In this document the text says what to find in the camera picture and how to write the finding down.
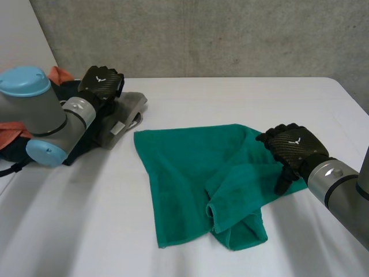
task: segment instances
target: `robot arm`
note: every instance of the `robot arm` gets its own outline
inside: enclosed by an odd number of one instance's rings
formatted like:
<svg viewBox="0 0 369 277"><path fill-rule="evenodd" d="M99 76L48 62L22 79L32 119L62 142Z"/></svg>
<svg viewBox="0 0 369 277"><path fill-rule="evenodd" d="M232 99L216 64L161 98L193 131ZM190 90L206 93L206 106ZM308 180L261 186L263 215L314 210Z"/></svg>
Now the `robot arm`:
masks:
<svg viewBox="0 0 369 277"><path fill-rule="evenodd" d="M304 178L314 196L369 250L369 149L359 174L330 158L321 142L296 124L269 129L257 140L284 165L277 194L283 194L292 181Z"/></svg>
<svg viewBox="0 0 369 277"><path fill-rule="evenodd" d="M33 138L27 154L46 166L59 166L71 153L98 109L114 103L124 84L122 74L91 67L78 97L60 105L50 80L36 67L23 66L0 74L0 122L22 121Z"/></svg>
<svg viewBox="0 0 369 277"><path fill-rule="evenodd" d="M369 250L369 150L360 174L347 164L310 156L301 175L310 191Z"/></svg>

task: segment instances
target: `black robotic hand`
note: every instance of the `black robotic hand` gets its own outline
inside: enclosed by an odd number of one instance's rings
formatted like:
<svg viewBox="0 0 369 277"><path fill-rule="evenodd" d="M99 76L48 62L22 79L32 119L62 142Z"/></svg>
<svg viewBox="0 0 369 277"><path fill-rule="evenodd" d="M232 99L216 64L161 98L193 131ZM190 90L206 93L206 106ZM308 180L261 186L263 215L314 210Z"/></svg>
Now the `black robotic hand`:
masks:
<svg viewBox="0 0 369 277"><path fill-rule="evenodd" d="M106 66L91 66L78 86L78 91L93 93L101 103L112 102L120 97L125 83L123 74Z"/></svg>
<svg viewBox="0 0 369 277"><path fill-rule="evenodd" d="M304 161L311 155L329 157L327 149L309 130L295 123L281 124L256 137L270 150L274 159L283 164L282 174L274 188L275 194L282 195L293 181L300 178Z"/></svg>

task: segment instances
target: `robotic hand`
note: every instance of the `robotic hand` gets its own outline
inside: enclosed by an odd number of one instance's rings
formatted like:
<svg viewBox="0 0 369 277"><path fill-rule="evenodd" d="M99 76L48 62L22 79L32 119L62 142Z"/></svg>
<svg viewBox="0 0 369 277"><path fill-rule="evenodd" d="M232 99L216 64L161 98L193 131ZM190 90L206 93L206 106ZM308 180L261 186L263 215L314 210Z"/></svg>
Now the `robotic hand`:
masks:
<svg viewBox="0 0 369 277"><path fill-rule="evenodd" d="M283 164L274 192L284 194L304 178L310 191L369 250L369 150L360 175L330 158L324 145L305 127L279 125L256 137Z"/></svg>
<svg viewBox="0 0 369 277"><path fill-rule="evenodd" d="M274 189L275 194L284 194L293 181L300 176L300 169L304 161L311 155L328 157L324 145L305 127L292 123L288 126L281 124L271 128L266 133L256 137L264 143L277 162L283 164L281 177Z"/></svg>

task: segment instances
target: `white logo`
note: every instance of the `white logo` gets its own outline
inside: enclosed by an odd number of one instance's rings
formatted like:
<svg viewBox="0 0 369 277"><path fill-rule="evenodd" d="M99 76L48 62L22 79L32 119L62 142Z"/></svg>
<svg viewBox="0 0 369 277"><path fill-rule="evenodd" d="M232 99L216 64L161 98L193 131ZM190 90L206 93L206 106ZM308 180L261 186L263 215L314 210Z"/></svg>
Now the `white logo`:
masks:
<svg viewBox="0 0 369 277"><path fill-rule="evenodd" d="M301 140L301 138L299 137L299 139L298 139L298 140L296 140L296 141L289 141L288 143L292 143L292 144L297 144L297 145L299 145L299 144L300 144L300 140Z"/></svg>
<svg viewBox="0 0 369 277"><path fill-rule="evenodd" d="M99 79L98 76L96 76L96 80L97 82L103 82L103 81L106 81L106 79Z"/></svg>

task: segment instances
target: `black strap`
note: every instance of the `black strap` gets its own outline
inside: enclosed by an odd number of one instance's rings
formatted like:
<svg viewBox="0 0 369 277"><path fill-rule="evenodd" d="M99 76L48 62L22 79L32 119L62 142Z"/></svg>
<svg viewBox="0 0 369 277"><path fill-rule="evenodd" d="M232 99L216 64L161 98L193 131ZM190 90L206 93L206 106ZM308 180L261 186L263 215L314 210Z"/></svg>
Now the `black strap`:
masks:
<svg viewBox="0 0 369 277"><path fill-rule="evenodd" d="M4 176L7 176L11 173L16 173L16 172L21 171L23 169L23 167L28 165L31 161L32 161L31 158L26 158L22 162L15 163L14 165L12 165L11 167L9 167L6 170L1 170L0 171L0 177L4 177Z"/></svg>

